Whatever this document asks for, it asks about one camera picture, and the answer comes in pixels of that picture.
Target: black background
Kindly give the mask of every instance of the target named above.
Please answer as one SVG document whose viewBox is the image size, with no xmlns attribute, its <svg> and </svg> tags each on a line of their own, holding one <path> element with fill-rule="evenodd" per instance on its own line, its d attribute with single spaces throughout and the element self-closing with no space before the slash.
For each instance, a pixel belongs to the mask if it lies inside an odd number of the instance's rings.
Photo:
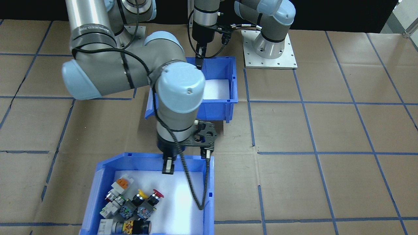
<svg viewBox="0 0 418 235">
<path fill-rule="evenodd" d="M 291 29 L 379 33 L 398 0 L 291 0 L 296 17 Z M 68 21 L 65 0 L 1 0 L 0 19 Z M 150 23 L 186 24 L 187 0 L 156 0 Z M 234 0 L 220 4 L 221 21 L 244 23 L 234 13 Z"/>
</svg>

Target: robotic arm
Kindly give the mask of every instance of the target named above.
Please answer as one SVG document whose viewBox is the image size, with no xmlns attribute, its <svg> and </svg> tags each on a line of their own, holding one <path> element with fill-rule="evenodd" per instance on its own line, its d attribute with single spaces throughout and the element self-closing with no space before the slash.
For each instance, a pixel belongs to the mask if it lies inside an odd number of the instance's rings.
<svg viewBox="0 0 418 235">
<path fill-rule="evenodd" d="M 214 33 L 222 33 L 222 44 L 225 46 L 231 32 L 237 25 L 220 26 L 217 17 L 219 0 L 195 0 L 192 37 L 197 41 L 196 65 L 200 69 L 206 58 L 207 44 L 214 39 Z M 256 53 L 266 59 L 275 59 L 284 51 L 284 40 L 295 18 L 295 7 L 289 0 L 236 0 L 235 13 L 254 25 L 242 27 L 256 27 L 261 34 L 252 42 Z"/>
<path fill-rule="evenodd" d="M 154 32 L 143 44 L 124 36 L 124 24 L 135 17 L 150 20 L 155 16 L 155 2 L 136 0 L 138 5 L 133 5 L 131 1 L 106 5 L 103 0 L 66 0 L 74 59 L 63 64 L 62 75 L 78 100 L 150 85 L 154 97 L 158 95 L 154 107 L 158 106 L 157 145 L 163 152 L 163 173 L 173 174 L 173 162 L 185 146 L 201 147 L 203 158 L 214 149 L 214 125 L 195 121 L 205 77 L 186 63 L 184 50 L 172 34 Z"/>
</svg>

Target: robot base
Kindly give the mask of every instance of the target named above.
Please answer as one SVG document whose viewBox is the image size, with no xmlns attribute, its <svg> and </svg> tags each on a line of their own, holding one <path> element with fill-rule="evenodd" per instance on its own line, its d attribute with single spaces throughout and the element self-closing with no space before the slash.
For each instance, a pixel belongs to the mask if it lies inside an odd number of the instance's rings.
<svg viewBox="0 0 418 235">
<path fill-rule="evenodd" d="M 285 49 L 277 59 L 266 59 L 256 54 L 252 42 L 258 36 L 259 31 L 242 30 L 242 44 L 244 47 L 244 63 L 250 69 L 296 69 L 298 67 L 293 53 L 289 34 L 285 38 Z"/>
</svg>

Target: metal base plate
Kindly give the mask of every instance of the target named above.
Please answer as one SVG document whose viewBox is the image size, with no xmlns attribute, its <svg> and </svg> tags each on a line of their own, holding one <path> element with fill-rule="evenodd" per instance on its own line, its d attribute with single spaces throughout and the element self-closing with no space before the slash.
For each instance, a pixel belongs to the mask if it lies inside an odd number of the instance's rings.
<svg viewBox="0 0 418 235">
<path fill-rule="evenodd" d="M 125 28 L 126 28 L 126 30 L 128 30 L 128 32 L 131 35 L 135 32 L 135 25 L 133 25 L 133 26 L 125 26 Z M 139 39 L 139 41 L 136 42 L 138 45 L 143 45 L 144 44 L 144 41 L 145 41 L 145 30 L 146 30 L 146 27 L 145 26 L 141 26 L 141 25 L 138 26 L 138 30 L 136 31 L 136 36 L 138 36 L 138 38 L 136 38 L 136 39 Z"/>
<path fill-rule="evenodd" d="M 244 63 L 246 68 L 251 69 L 296 69 L 298 67 L 293 54 L 289 34 L 285 38 L 285 49 L 277 59 L 263 58 L 254 51 L 252 42 L 258 36 L 259 31 L 242 30 L 242 44 L 244 46 Z"/>
</svg>

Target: light blue joint cap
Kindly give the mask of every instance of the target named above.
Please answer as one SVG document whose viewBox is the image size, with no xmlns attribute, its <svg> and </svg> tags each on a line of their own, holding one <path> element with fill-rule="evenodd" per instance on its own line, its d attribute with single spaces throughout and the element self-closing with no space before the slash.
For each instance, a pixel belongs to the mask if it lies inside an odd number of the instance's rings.
<svg viewBox="0 0 418 235">
<path fill-rule="evenodd" d="M 261 0 L 257 5 L 257 11 L 272 16 L 277 12 L 280 4 L 282 4 L 282 0 Z"/>
<path fill-rule="evenodd" d="M 234 10 L 235 10 L 235 14 L 242 18 L 241 12 L 240 12 L 240 3 L 238 1 L 234 2 Z"/>
<path fill-rule="evenodd" d="M 149 20 L 155 19 L 157 16 L 157 5 L 155 4 L 155 0 L 153 0 L 153 13 L 151 15 L 151 18 Z"/>
<path fill-rule="evenodd" d="M 102 95 L 75 60 L 62 65 L 62 77 L 68 92 L 77 100 L 100 98 Z"/>
<path fill-rule="evenodd" d="M 274 14 L 274 19 L 284 26 L 289 26 L 295 19 L 296 9 L 289 0 L 283 0 L 280 8 Z"/>
<path fill-rule="evenodd" d="M 165 40 L 172 41 L 175 44 L 177 44 L 184 53 L 184 49 L 180 45 L 180 43 L 178 42 L 176 37 L 173 34 L 167 32 L 167 31 L 157 31 L 157 32 L 154 32 L 154 33 L 150 34 L 148 37 L 145 38 L 144 46 L 146 46 L 150 41 L 156 40 L 156 39 L 165 39 Z"/>
<path fill-rule="evenodd" d="M 205 76 L 196 66 L 186 62 L 172 63 L 157 82 L 158 97 L 174 112 L 192 112 L 202 103 L 205 81 Z"/>
<path fill-rule="evenodd" d="M 115 3 L 116 3 L 116 0 L 104 0 L 106 11 L 109 12 L 110 9 L 115 5 Z"/>
</svg>

